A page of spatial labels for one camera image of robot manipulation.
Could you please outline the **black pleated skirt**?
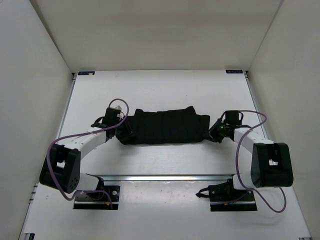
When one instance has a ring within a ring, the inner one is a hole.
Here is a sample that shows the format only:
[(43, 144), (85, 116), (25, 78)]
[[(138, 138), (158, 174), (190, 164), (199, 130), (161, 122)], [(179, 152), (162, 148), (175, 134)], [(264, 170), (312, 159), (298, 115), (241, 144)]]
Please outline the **black pleated skirt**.
[[(137, 108), (128, 116), (135, 130), (123, 145), (189, 144), (205, 140), (210, 116), (199, 115), (193, 106), (185, 109), (149, 112)], [(125, 122), (118, 129), (126, 129)]]

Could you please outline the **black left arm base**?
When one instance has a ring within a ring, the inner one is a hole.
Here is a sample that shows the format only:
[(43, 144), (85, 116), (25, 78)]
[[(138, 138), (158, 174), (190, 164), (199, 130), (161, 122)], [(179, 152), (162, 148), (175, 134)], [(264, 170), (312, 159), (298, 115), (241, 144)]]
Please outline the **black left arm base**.
[(118, 210), (121, 186), (107, 183), (98, 177), (97, 193), (78, 194), (73, 203), (74, 210)]

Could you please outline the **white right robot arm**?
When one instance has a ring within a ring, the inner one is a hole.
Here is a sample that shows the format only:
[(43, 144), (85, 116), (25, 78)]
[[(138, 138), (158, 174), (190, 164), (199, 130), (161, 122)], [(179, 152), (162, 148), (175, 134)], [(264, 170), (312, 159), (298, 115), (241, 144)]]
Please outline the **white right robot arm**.
[[(244, 112), (255, 113), (263, 117), (263, 121), (255, 126), (243, 124)], [(230, 184), (224, 187), (224, 195), (229, 200), (236, 200), (242, 190), (256, 190), (265, 187), (290, 187), (293, 185), (290, 150), (286, 143), (266, 139), (254, 131), (263, 125), (267, 116), (253, 110), (227, 110), (208, 131), (208, 139), (221, 143), (229, 138), (237, 143), (235, 153), (236, 174)], [(240, 148), (251, 153), (250, 170), (241, 173)]]

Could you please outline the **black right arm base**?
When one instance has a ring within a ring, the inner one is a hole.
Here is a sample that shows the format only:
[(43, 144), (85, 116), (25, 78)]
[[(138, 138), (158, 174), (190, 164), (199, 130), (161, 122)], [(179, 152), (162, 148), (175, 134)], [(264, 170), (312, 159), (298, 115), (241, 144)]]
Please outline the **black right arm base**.
[(202, 188), (195, 195), (198, 198), (209, 199), (211, 212), (254, 212), (258, 210), (254, 193), (246, 189), (235, 189), (231, 179)]

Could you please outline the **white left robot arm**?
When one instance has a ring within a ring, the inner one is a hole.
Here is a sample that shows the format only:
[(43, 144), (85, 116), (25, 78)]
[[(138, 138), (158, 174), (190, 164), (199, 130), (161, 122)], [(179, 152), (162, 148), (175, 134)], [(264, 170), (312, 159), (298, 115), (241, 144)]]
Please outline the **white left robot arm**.
[(98, 146), (122, 134), (132, 134), (129, 117), (122, 116), (120, 107), (108, 107), (87, 132), (61, 137), (50, 144), (39, 182), (59, 190), (63, 196), (80, 192), (93, 199), (101, 198), (105, 192), (102, 178), (81, 173), (81, 161)]

